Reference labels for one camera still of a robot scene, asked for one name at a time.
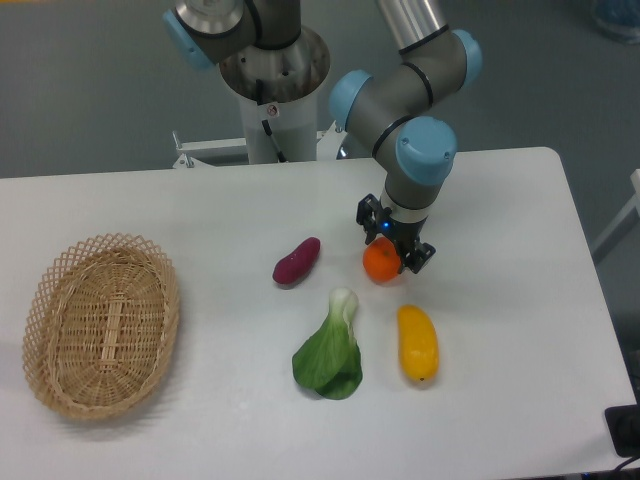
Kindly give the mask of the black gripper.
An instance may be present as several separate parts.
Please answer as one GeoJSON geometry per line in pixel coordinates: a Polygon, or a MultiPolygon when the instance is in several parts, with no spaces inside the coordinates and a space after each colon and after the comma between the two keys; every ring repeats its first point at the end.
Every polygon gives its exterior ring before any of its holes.
{"type": "Polygon", "coordinates": [[[390,206],[384,206],[372,194],[366,195],[357,206],[356,223],[365,231],[366,245],[370,245],[378,236],[396,244],[400,259],[398,274],[405,270],[418,274],[435,255],[433,245],[419,241],[425,222],[425,218],[417,221],[401,219],[400,214],[395,214],[390,206]]]}

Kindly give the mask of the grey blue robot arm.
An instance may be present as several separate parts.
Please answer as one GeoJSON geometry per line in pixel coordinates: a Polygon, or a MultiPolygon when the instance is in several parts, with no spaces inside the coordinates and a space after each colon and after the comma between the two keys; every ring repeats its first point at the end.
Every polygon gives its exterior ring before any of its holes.
{"type": "MultiPolygon", "coordinates": [[[[483,57],[468,32],[449,27],[435,1],[378,7],[401,63],[383,79],[347,73],[330,93],[329,110],[386,173],[382,193],[358,204],[358,224],[368,240],[392,243],[402,269],[418,272],[435,252],[420,233],[458,150],[453,130],[428,112],[472,83],[483,57]]],[[[238,99],[251,163],[316,159],[316,95],[330,55],[303,26],[299,2],[178,1],[163,21],[186,60],[217,67],[238,99]]]]}

